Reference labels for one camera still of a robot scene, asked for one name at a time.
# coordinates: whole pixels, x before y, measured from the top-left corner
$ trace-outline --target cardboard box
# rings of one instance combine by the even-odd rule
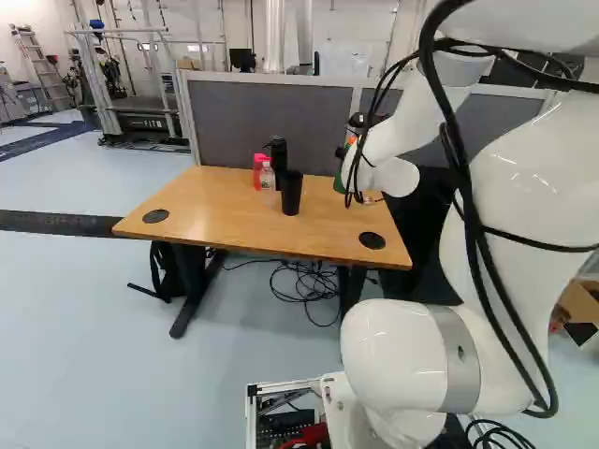
[[[177,60],[177,68],[183,70],[201,70],[201,67],[199,59],[183,58]]]
[[[558,302],[559,314],[568,323],[599,324],[599,282],[571,281]]]

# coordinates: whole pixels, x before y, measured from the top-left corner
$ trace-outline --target black thermos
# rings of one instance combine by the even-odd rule
[[[273,136],[266,146],[270,148],[270,166],[274,171],[276,189],[281,190],[279,177],[287,170],[287,141],[279,136]]]

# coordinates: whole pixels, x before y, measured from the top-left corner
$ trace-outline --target gray cubicle partition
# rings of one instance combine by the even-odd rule
[[[374,89],[363,89],[359,110],[367,112],[373,101]],[[381,104],[380,113],[393,113],[401,97],[401,91],[389,90]],[[507,131],[528,122],[536,116],[543,105],[540,98],[472,94],[458,109],[458,121],[466,151],[472,160],[478,152]],[[402,159],[427,167],[447,167],[445,152],[437,138],[429,145],[408,152]]]
[[[191,73],[196,78],[187,81],[190,124],[196,128],[200,163],[208,166],[250,168],[253,154],[279,135],[287,139],[291,167],[333,175],[340,164],[334,152],[344,142],[347,119],[367,111],[373,98],[372,88],[314,77]],[[381,111],[392,112],[400,97],[401,91],[389,91]],[[458,111],[468,153],[474,157],[537,115],[542,105],[540,96],[472,94]],[[418,165],[446,166],[438,139],[402,157]]]
[[[334,175],[354,89],[347,86],[190,81],[202,165],[251,168],[271,136],[288,144],[288,164],[302,173]]]

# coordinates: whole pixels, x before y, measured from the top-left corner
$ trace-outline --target black grommet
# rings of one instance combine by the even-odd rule
[[[166,209],[156,209],[150,210],[146,213],[141,220],[143,223],[160,223],[163,220],[166,220],[169,216],[169,212]]]
[[[382,250],[385,248],[385,239],[375,232],[362,232],[359,235],[359,241],[362,245],[371,250]]]

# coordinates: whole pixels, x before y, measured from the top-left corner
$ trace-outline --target bag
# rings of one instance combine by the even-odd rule
[[[160,269],[165,275],[160,279]],[[175,259],[175,252],[170,243],[166,241],[153,241],[150,246],[150,271],[152,272],[152,284],[156,295],[170,304],[174,297],[182,297],[186,294],[185,286],[179,276],[179,269]]]

